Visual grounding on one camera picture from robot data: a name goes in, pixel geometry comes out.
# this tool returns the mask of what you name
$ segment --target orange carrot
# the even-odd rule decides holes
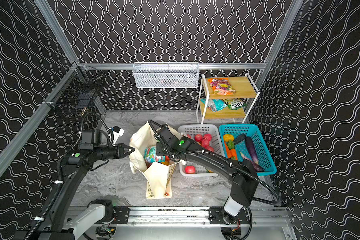
[[[227,144],[226,143],[224,144],[225,144],[225,151],[227,152],[227,158],[231,158],[232,157],[231,151],[229,151]]]
[[[234,160],[239,160],[237,158],[237,153],[236,153],[236,150],[234,148],[231,149],[231,154],[232,154],[232,158],[235,158]]]

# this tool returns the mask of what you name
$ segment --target marble tabletop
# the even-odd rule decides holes
[[[197,124],[195,113],[191,112],[107,112],[105,122],[108,126],[119,126],[125,130],[118,142],[128,144],[133,133],[137,132],[148,119],[167,123],[174,129],[181,125]],[[233,123],[232,119],[211,119],[206,124]],[[110,199],[119,206],[222,206],[229,196],[231,184],[220,176],[184,177],[176,167],[172,175],[172,198],[146,200],[146,179],[141,173],[133,174],[129,158],[110,160],[108,164],[88,172],[79,185],[72,200],[72,206],[86,206],[94,199]],[[259,185],[255,197],[272,200],[270,192]],[[253,201],[251,206],[269,206]]]

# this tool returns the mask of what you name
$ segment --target blue plastic basket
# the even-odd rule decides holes
[[[264,172],[258,172],[258,176],[272,175],[276,173],[276,166],[273,162],[271,155],[269,154],[267,145],[264,142],[263,136],[260,133],[259,128],[254,124],[224,124],[220,125],[220,138],[224,145],[224,134],[231,134],[235,138],[240,134],[244,133],[247,137],[251,137],[254,148],[256,149],[257,156],[259,158],[259,165],[264,169]],[[251,159],[251,156],[245,147],[245,141],[241,141],[239,144],[235,145],[237,152],[237,157],[239,161],[242,162],[243,158],[240,156],[239,152],[242,152],[247,158]]]

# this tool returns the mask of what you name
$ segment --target candy package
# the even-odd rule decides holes
[[[212,112],[220,111],[227,106],[221,99],[209,99],[206,105]]]
[[[147,147],[144,152],[144,160],[150,162],[163,162],[165,156],[156,156],[156,146]]]
[[[232,98],[232,99],[223,99],[225,104],[227,104],[228,108],[231,110],[237,110],[239,108],[242,108],[246,106],[243,101],[240,100],[240,98]]]
[[[217,95],[232,95],[236,92],[227,78],[210,78],[208,82],[212,87],[213,93]]]

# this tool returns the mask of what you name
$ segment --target wooden shelf board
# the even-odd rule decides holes
[[[200,109],[202,114],[204,113],[204,104],[200,101]],[[245,112],[243,108],[237,110],[231,110],[225,107],[223,110],[212,112],[209,108],[206,108],[205,119],[224,119],[224,118],[245,118]]]
[[[209,99],[231,99],[231,98],[254,98],[256,97],[256,91],[253,89],[253,86],[250,83],[250,80],[247,77],[229,77],[228,81],[235,89],[235,93],[232,95],[217,95],[213,93],[212,87],[206,78],[206,84],[209,91]]]

